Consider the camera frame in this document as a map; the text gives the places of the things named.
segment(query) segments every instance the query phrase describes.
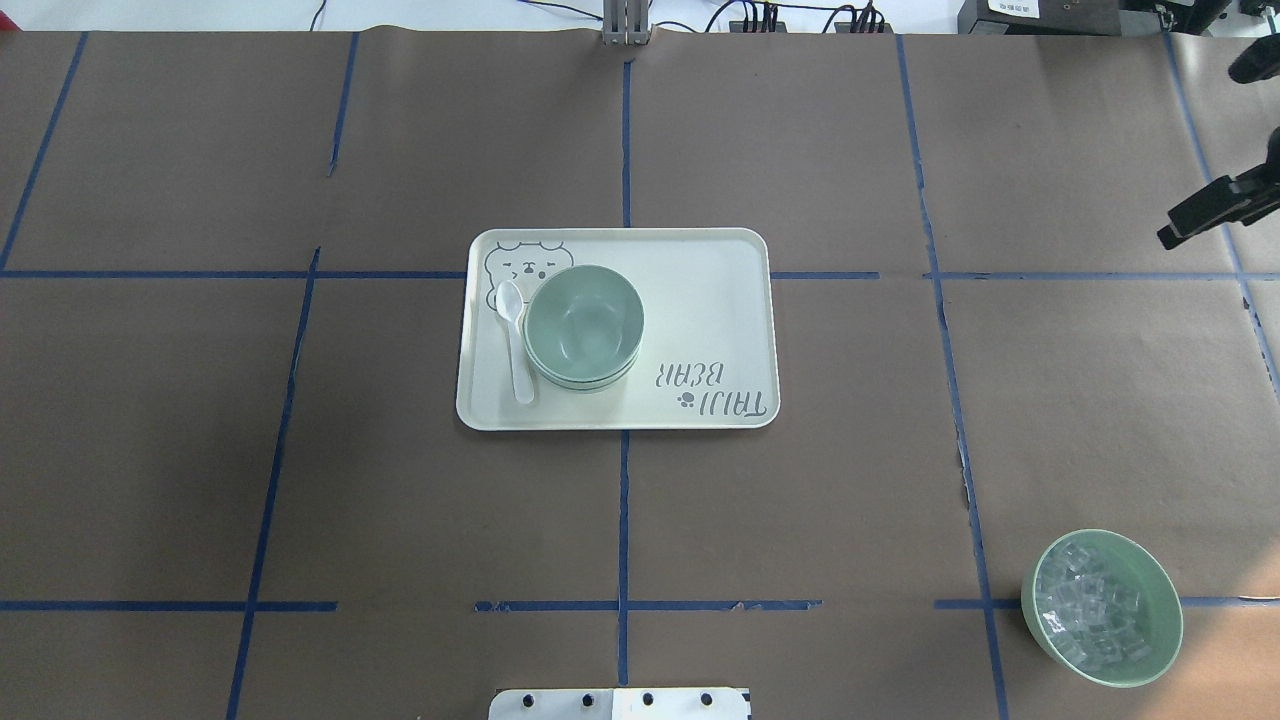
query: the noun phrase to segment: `spoon head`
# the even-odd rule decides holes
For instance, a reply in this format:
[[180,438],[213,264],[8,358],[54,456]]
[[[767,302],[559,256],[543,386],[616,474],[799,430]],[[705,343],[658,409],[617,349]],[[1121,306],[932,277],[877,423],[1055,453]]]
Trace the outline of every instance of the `spoon head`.
[[525,297],[520,293],[516,283],[511,281],[498,283],[498,296],[495,300],[498,315],[509,323],[515,323],[520,318],[520,313],[525,309]]

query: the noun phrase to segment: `spoon handle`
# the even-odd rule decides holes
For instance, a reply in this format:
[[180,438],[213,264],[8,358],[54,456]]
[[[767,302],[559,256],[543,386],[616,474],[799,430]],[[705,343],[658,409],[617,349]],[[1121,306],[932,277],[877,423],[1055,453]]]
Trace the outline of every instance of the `spoon handle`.
[[529,405],[534,401],[534,378],[529,374],[525,343],[516,323],[507,323],[507,347],[511,350],[511,384],[516,388],[516,402]]

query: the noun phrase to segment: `bowl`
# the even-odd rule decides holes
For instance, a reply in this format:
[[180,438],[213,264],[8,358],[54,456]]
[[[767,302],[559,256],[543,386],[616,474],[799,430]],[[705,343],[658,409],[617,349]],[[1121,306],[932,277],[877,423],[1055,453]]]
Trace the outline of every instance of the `bowl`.
[[524,323],[525,352],[543,377],[570,389],[599,389],[635,363],[644,305],[617,272],[577,265],[534,292]]
[[1112,688],[1160,678],[1183,644],[1183,607],[1169,574],[1110,530],[1053,541],[1023,580],[1023,618],[1050,657]]

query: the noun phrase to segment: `white metal bracket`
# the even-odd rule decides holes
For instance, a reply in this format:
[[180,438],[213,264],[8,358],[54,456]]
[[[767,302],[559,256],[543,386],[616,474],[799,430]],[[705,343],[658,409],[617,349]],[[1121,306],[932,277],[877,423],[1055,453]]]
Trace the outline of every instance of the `white metal bracket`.
[[502,691],[489,720],[751,720],[742,688]]
[[649,0],[604,0],[604,44],[646,45]]

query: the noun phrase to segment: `bowl rim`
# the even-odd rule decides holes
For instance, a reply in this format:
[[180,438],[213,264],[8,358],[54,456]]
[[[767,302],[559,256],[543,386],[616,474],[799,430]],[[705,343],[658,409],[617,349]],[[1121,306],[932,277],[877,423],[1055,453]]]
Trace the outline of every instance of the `bowl rim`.
[[[622,284],[631,292],[631,295],[636,300],[636,304],[640,306],[640,338],[636,340],[635,347],[632,347],[631,352],[628,352],[626,356],[623,356],[617,365],[609,368],[609,370],[607,373],[604,373],[602,375],[589,377],[589,378],[584,378],[584,377],[568,377],[568,375],[564,375],[563,373],[557,373],[556,370],[552,370],[547,365],[547,363],[544,363],[541,359],[539,359],[538,354],[534,352],[534,347],[530,343],[529,332],[527,332],[527,327],[526,327],[526,322],[529,319],[530,311],[534,307],[534,302],[536,302],[540,296],[543,296],[543,291],[556,278],[559,278],[562,275],[567,275],[567,274],[577,272],[577,270],[584,270],[584,269],[590,269],[593,272],[594,270],[604,270],[605,273],[613,275],[614,278],[621,279]],[[554,375],[554,378],[557,378],[559,380],[563,380],[564,383],[571,383],[571,384],[594,384],[594,383],[599,383],[600,380],[608,380],[611,378],[614,378],[614,379],[621,378],[623,373],[626,373],[628,369],[631,369],[631,365],[635,364],[636,355],[639,355],[639,352],[640,352],[640,345],[644,341],[644,325],[645,325],[644,299],[640,297],[640,291],[636,290],[635,284],[632,284],[631,281],[627,279],[626,275],[623,275],[622,273],[614,270],[613,268],[605,268],[604,265],[573,265],[571,268],[564,268],[563,270],[556,273],[550,278],[547,278],[547,281],[543,284],[538,286],[538,290],[535,290],[534,295],[529,299],[529,302],[526,304],[524,313],[520,314],[520,336],[521,336],[521,341],[522,341],[521,345],[524,345],[524,347],[525,347],[525,356],[527,356],[529,360],[534,364],[534,366],[540,373],[543,373],[544,375]]]
[[[1161,578],[1164,578],[1165,583],[1169,585],[1169,589],[1171,589],[1174,592],[1174,597],[1179,598],[1179,602],[1175,603],[1175,607],[1178,609],[1178,647],[1174,648],[1174,653],[1169,657],[1169,662],[1166,662],[1165,666],[1160,669],[1160,671],[1153,673],[1149,678],[1143,678],[1140,680],[1121,680],[1121,682],[1105,680],[1105,679],[1101,679],[1101,678],[1094,678],[1093,675],[1085,673],[1084,670],[1080,670],[1079,667],[1076,667],[1075,665],[1073,665],[1070,661],[1068,661],[1065,657],[1062,657],[1062,653],[1059,652],[1056,647],[1053,647],[1053,643],[1047,642],[1047,635],[1044,634],[1043,628],[1039,628],[1038,630],[1030,628],[1032,623],[1037,623],[1037,624],[1039,623],[1039,612],[1038,612],[1038,607],[1036,607],[1036,592],[1034,592],[1034,588],[1036,588],[1036,580],[1039,578],[1041,566],[1044,564],[1044,559],[1048,557],[1050,551],[1052,551],[1060,543],[1062,543],[1062,542],[1065,542],[1065,541],[1068,541],[1070,538],[1074,538],[1074,537],[1082,536],[1082,534],[1094,534],[1094,533],[1101,533],[1101,534],[1105,534],[1105,536],[1112,536],[1112,537],[1120,538],[1121,541],[1124,541],[1124,542],[1129,543],[1130,546],[1133,546],[1134,548],[1137,548],[1143,556],[1146,556],[1148,560],[1151,560],[1152,565],[1155,565],[1157,570],[1160,570]],[[1048,653],[1048,656],[1052,657],[1053,660],[1056,660],[1059,664],[1070,667],[1071,671],[1075,673],[1076,675],[1080,675],[1082,678],[1084,678],[1084,679],[1087,679],[1089,682],[1097,683],[1100,685],[1106,685],[1108,688],[1137,688],[1137,687],[1140,687],[1140,685],[1146,685],[1148,683],[1153,683],[1157,679],[1160,679],[1165,673],[1167,673],[1170,667],[1172,667],[1174,661],[1178,660],[1178,656],[1181,653],[1181,650],[1183,650],[1183,638],[1184,638],[1184,634],[1185,634],[1185,630],[1187,630],[1187,624],[1185,624],[1185,619],[1183,618],[1181,598],[1178,596],[1178,588],[1174,587],[1172,578],[1169,577],[1169,571],[1165,570],[1165,566],[1161,565],[1160,561],[1156,560],[1156,556],[1153,556],[1149,551],[1147,551],[1146,547],[1142,547],[1140,544],[1138,544],[1133,538],[1128,538],[1128,537],[1121,536],[1120,533],[1116,533],[1114,530],[1106,530],[1106,529],[1102,529],[1102,528],[1082,528],[1079,530],[1071,530],[1070,533],[1066,533],[1065,536],[1062,536],[1062,537],[1057,538],[1056,541],[1048,543],[1048,547],[1046,547],[1044,551],[1039,553],[1039,557],[1036,559],[1036,564],[1032,565],[1032,569],[1027,573],[1027,579],[1023,583],[1023,598],[1021,598],[1021,603],[1023,603],[1023,619],[1028,624],[1028,630],[1030,630],[1032,634],[1036,637],[1037,644],[1039,644],[1041,648],[1044,650],[1044,652]],[[1046,638],[1044,642],[1041,642],[1042,637]]]

